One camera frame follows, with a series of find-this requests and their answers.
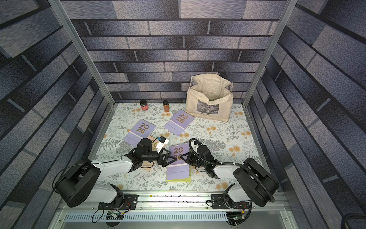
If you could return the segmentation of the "yellow-green 2026 desk calendar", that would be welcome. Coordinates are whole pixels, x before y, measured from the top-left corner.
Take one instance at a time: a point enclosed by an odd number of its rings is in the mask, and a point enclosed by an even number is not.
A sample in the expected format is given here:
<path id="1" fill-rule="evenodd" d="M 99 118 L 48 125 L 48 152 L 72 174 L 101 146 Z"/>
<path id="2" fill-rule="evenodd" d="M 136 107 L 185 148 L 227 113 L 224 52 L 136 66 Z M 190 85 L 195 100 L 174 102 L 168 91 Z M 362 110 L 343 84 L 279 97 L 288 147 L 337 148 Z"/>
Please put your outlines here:
<path id="1" fill-rule="evenodd" d="M 166 179 L 166 182 L 191 183 L 191 177 L 181 179 Z"/>

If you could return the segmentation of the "peach 2026 desk calendar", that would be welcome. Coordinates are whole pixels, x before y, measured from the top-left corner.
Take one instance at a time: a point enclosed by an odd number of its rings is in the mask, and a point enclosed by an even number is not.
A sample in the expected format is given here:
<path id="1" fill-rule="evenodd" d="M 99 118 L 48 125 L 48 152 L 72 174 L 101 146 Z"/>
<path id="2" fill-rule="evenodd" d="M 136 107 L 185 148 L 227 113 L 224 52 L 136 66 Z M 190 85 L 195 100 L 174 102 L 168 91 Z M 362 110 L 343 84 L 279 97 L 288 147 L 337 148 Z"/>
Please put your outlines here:
<path id="1" fill-rule="evenodd" d="M 154 151 L 152 145 L 153 145 L 152 140 L 150 140 L 148 138 L 143 138 L 138 144 L 139 151 L 140 151 L 140 154 L 141 154 L 141 161 L 142 161 L 141 168 L 142 169 L 151 169 L 154 166 L 154 163 L 156 162 L 156 161 L 155 162 L 143 161 L 143 155 L 144 154 L 147 154 L 151 151 Z"/>

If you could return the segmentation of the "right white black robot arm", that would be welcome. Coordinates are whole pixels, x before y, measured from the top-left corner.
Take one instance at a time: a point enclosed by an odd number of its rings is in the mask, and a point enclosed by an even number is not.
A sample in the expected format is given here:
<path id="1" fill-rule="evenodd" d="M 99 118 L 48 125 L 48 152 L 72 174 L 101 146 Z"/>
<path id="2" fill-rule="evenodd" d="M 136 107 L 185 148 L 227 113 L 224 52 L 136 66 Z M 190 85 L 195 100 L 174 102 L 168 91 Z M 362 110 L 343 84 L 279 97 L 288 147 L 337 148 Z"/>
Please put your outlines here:
<path id="1" fill-rule="evenodd" d="M 275 202 L 274 193 L 279 183 L 252 158 L 243 163 L 221 162 L 212 156 L 206 145 L 197 143 L 179 158 L 191 166 L 203 168 L 210 178 L 234 180 L 235 183 L 224 192 L 224 202 L 228 207 L 244 200 L 250 200 L 259 207 Z"/>

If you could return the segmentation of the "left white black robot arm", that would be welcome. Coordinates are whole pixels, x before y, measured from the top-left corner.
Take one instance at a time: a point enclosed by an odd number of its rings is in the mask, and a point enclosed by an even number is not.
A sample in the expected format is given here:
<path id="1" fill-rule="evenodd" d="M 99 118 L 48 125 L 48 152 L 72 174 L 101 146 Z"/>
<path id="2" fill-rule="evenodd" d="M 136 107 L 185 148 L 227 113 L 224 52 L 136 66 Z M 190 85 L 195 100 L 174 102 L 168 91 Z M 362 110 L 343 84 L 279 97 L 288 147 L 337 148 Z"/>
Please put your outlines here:
<path id="1" fill-rule="evenodd" d="M 98 202 L 103 207 L 118 210 L 126 203 L 122 190 L 113 184 L 104 186 L 97 182 L 111 175 L 133 172 L 142 168 L 144 162 L 167 167 L 177 161 L 171 151 L 164 148 L 168 143 L 165 137 L 156 141 L 157 149 L 153 150 L 153 141 L 143 138 L 120 159 L 97 162 L 82 158 L 62 169 L 54 178 L 52 188 L 70 208 L 84 202 Z"/>

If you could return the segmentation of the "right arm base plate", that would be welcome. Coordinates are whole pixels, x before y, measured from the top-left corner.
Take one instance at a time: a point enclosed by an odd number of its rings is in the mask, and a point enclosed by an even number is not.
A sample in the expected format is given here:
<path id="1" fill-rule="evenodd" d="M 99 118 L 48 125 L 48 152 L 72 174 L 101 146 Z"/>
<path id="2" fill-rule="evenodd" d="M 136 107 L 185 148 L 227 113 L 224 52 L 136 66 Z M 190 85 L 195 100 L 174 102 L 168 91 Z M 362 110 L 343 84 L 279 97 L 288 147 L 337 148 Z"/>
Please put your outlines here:
<path id="1" fill-rule="evenodd" d="M 224 194 L 211 195 L 211 208 L 214 210 L 249 210 L 249 201 L 233 202 Z"/>

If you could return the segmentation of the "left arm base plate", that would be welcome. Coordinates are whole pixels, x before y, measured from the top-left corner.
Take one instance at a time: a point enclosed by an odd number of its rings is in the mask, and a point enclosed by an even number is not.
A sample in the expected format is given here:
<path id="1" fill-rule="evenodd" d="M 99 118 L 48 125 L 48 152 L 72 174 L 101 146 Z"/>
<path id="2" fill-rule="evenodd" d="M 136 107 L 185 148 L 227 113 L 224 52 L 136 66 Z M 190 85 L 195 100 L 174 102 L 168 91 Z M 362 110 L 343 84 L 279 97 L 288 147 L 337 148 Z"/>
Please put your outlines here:
<path id="1" fill-rule="evenodd" d="M 116 200 L 113 200 L 110 204 L 99 203 L 98 210 L 135 210 L 138 197 L 138 195 L 124 195 L 124 197 L 118 195 Z"/>

